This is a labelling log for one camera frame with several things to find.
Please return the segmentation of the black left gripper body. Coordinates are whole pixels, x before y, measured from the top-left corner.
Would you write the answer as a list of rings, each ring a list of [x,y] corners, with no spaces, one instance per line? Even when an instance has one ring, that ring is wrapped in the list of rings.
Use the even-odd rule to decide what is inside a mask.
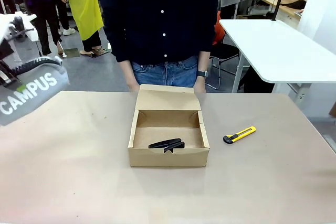
[[[13,53],[11,45],[6,39],[3,39],[0,44],[0,59],[4,59]]]

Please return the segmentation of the person's right hand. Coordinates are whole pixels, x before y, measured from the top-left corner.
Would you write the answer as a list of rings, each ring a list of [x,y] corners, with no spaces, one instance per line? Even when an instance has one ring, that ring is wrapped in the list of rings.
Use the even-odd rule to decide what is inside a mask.
[[[136,80],[127,82],[128,88],[131,92],[138,92],[140,89],[140,85]]]

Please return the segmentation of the person's left hand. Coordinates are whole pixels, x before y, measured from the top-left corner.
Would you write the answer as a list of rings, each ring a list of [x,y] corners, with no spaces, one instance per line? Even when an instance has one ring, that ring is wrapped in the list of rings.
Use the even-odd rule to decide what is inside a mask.
[[[196,93],[205,93],[205,77],[197,76],[193,88]]]

